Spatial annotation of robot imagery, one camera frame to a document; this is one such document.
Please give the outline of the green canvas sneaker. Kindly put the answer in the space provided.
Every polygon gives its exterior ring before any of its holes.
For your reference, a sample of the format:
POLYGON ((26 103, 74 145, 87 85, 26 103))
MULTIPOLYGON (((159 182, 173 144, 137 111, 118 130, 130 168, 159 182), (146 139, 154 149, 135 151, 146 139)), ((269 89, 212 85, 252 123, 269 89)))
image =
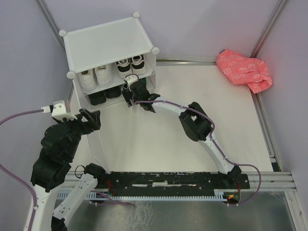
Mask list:
POLYGON ((142 79, 140 79, 140 81, 141 81, 145 86, 147 85, 146 78, 142 78, 142 79))
POLYGON ((121 86, 121 90, 127 90, 128 89, 128 85, 127 84, 123 84, 122 86, 121 86))

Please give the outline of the black slip-on shoe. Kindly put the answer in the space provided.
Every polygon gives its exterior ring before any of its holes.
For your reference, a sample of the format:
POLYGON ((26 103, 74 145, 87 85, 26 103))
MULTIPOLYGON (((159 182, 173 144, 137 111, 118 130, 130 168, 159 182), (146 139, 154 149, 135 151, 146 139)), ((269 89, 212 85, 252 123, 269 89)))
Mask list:
POLYGON ((96 92, 89 95, 90 104, 93 106, 103 104, 106 102, 106 96, 104 91, 96 92))
POLYGON ((105 90, 105 96, 107 99, 113 99, 121 96, 121 89, 119 86, 115 86, 105 90))

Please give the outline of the white leather sneaker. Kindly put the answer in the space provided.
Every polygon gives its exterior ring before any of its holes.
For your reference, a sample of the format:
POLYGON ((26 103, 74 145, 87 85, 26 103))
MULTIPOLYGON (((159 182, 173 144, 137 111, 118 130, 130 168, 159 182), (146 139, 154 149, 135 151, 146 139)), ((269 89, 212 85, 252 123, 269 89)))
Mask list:
POLYGON ((84 91, 92 91, 96 88, 92 69, 78 73, 78 78, 84 91))
POLYGON ((106 64, 94 69, 98 85, 108 87, 112 83, 112 65, 106 64))

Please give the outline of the white plastic shoe cabinet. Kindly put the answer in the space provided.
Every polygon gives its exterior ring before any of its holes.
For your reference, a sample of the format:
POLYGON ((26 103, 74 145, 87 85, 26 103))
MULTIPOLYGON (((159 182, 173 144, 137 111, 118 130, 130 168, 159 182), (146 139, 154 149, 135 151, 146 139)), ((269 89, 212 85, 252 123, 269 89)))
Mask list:
POLYGON ((127 145, 128 121, 136 121, 127 80, 136 77, 153 90, 159 49, 138 13, 59 34, 68 60, 67 77, 73 81, 79 106, 101 113, 101 129, 88 135, 92 155, 106 171, 114 171, 127 145))

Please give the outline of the black white canvas sneaker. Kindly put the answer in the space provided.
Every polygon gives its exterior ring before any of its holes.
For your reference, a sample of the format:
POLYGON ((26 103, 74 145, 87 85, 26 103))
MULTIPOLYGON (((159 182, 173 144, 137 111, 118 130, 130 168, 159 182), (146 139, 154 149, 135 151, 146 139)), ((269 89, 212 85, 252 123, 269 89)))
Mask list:
POLYGON ((124 78, 126 75, 132 74, 132 69, 129 59, 123 59, 115 62, 118 75, 124 78))

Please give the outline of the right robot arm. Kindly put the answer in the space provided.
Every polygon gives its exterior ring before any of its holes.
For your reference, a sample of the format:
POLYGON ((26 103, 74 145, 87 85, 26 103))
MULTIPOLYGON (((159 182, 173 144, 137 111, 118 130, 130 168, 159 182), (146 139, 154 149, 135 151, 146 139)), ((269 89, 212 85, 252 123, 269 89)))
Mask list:
POLYGON ((187 137, 199 143, 214 161, 218 173, 221 174, 221 184, 226 188, 232 188, 238 183, 242 171, 224 154, 214 134, 214 122, 200 104, 192 102, 189 105, 180 105, 167 101, 159 94, 150 93, 140 80, 131 83, 126 80, 122 93, 129 107, 137 104, 148 112, 166 113, 177 117, 187 137))

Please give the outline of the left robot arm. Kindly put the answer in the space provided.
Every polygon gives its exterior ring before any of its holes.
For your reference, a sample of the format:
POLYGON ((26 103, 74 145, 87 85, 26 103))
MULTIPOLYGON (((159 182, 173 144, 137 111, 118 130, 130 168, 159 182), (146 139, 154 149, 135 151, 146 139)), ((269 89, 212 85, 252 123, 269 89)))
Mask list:
POLYGON ((81 137, 101 128, 100 114, 100 111, 80 109, 77 115, 65 112, 53 117, 56 124, 45 131, 39 158, 33 165, 30 181, 35 196, 25 223, 26 231, 67 230, 70 219, 86 195, 95 187, 106 184, 105 170, 91 163, 85 167, 77 187, 54 208, 81 137))

